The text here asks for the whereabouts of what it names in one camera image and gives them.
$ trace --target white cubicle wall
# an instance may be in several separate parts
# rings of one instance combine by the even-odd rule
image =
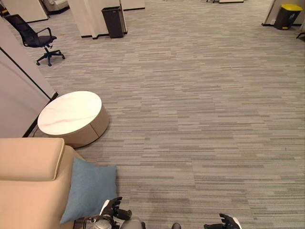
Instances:
[[[304,11],[305,11],[305,1],[304,0],[272,0],[267,16],[263,22],[263,24],[274,25],[277,14],[281,8],[281,4],[296,4],[303,8],[303,11],[299,14],[299,16],[295,20],[295,24],[302,24],[304,21]]]
[[[121,0],[123,10],[143,9],[145,0]]]
[[[47,20],[39,0],[2,0],[11,15],[19,14],[26,22]]]
[[[82,37],[108,34],[102,9],[122,5],[123,9],[144,8],[144,0],[68,0]]]
[[[52,97],[53,88],[0,18],[0,47]],[[22,137],[49,99],[0,51],[0,137]]]

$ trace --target black office chair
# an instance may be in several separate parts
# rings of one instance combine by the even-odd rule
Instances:
[[[36,61],[37,65],[40,65],[39,61],[42,59],[48,58],[48,65],[52,66],[50,63],[50,58],[52,56],[61,56],[65,59],[65,56],[60,50],[50,52],[47,49],[47,47],[52,48],[52,45],[50,46],[50,44],[53,40],[57,39],[57,37],[52,36],[50,28],[45,28],[39,32],[35,32],[18,14],[6,16],[5,19],[20,33],[24,46],[32,48],[44,47],[46,53]],[[48,30],[50,35],[38,36],[38,33],[44,30]]]

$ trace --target yellow trash can lid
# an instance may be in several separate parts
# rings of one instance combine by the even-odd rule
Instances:
[[[302,11],[302,7],[295,5],[295,4],[282,4],[282,8],[288,11]]]

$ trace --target black trash can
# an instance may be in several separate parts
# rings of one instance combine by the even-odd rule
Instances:
[[[102,9],[110,38],[120,38],[125,33],[125,21],[121,6]]]
[[[274,27],[278,30],[288,30],[302,10],[302,7],[295,4],[282,4]]]

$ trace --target chair armrest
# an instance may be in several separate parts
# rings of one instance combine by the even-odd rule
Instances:
[[[37,32],[37,34],[40,33],[40,32],[42,32],[42,31],[44,31],[44,30],[48,30],[48,31],[49,31],[49,34],[50,34],[50,37],[52,37],[51,29],[50,29],[49,27],[47,27],[47,28],[45,28],[45,29],[43,29],[43,30],[40,30],[39,32]]]
[[[0,180],[54,180],[64,149],[62,138],[0,138]]]

